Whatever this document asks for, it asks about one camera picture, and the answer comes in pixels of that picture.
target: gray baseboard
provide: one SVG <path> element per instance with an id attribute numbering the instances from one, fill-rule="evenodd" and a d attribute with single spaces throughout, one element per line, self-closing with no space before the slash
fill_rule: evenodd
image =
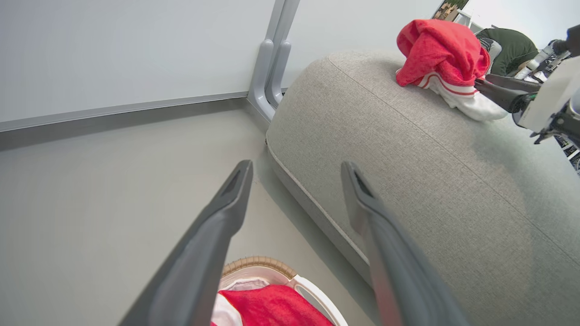
<path id="1" fill-rule="evenodd" d="M 55 124 L 58 122 L 101 117 L 103 115 L 127 113 L 127 112 L 133 112 L 133 111 L 149 110 L 152 108 L 172 107 L 172 106 L 180 106 L 180 105 L 186 105 L 186 104 L 195 104 L 195 103 L 203 103 L 203 102 L 211 102 L 211 101 L 219 101 L 219 100 L 227 100 L 227 99 L 237 99 L 240 97 L 247 97 L 247 96 L 248 96 L 248 92 L 226 93 L 226 94 L 186 97 L 183 99 L 173 99 L 173 100 L 154 101 L 154 102 L 147 102 L 147 103 L 136 103 L 136 104 L 126 104 L 126 105 L 119 105 L 119 106 L 92 108 L 90 110 L 43 115 L 41 117 L 0 122 L 0 132 L 29 128 L 29 127 L 34 127 L 34 126 Z"/>

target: white laundry basket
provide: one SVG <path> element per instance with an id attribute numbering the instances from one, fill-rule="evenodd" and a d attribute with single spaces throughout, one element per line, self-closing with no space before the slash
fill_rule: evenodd
<path id="1" fill-rule="evenodd" d="M 249 287 L 245 288 L 244 280 L 252 280 Z M 332 301 L 320 291 L 316 285 L 301 277 L 292 268 L 273 258 L 264 256 L 253 256 L 236 260 L 226 265 L 223 269 L 222 279 L 219 283 L 219 290 L 238 291 L 265 287 L 270 284 L 286 285 L 291 287 L 300 295 L 301 289 L 308 292 L 325 310 L 321 311 L 330 318 L 336 326 L 347 326 L 346 320 Z"/>

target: red and white clothing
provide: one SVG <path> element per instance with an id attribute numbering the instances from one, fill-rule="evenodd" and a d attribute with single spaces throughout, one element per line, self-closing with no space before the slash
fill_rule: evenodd
<path id="1" fill-rule="evenodd" d="M 407 57 L 397 71 L 399 85 L 431 89 L 449 107 L 478 121 L 507 116 L 474 87 L 475 79 L 485 76 L 490 56 L 466 26 L 435 19 L 413 20 L 399 33 L 397 46 Z"/>
<path id="2" fill-rule="evenodd" d="M 211 326 L 333 326 L 302 295 L 260 278 L 237 281 L 217 293 Z"/>

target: sofa cushion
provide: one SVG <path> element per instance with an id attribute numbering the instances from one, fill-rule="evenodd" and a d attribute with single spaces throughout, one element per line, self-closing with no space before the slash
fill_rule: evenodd
<path id="1" fill-rule="evenodd" d="M 510 117 L 477 122 L 398 86 L 403 62 L 332 54 L 288 89 L 267 142 L 313 203 L 303 206 L 369 280 L 340 182 L 340 163 L 354 161 L 476 325 L 577 325 L 580 180 L 560 147 L 534 145 Z"/>

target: red towel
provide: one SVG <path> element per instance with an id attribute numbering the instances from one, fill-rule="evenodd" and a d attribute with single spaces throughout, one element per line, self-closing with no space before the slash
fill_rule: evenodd
<path id="1" fill-rule="evenodd" d="M 418 85 L 433 71 L 454 86 L 473 86 L 490 66 L 490 55 L 466 26 L 437 19 L 416 19 L 397 36 L 407 57 L 397 83 Z"/>
<path id="2" fill-rule="evenodd" d="M 218 293 L 240 313 L 244 326 L 332 326 L 320 311 L 294 289 L 285 285 Z"/>

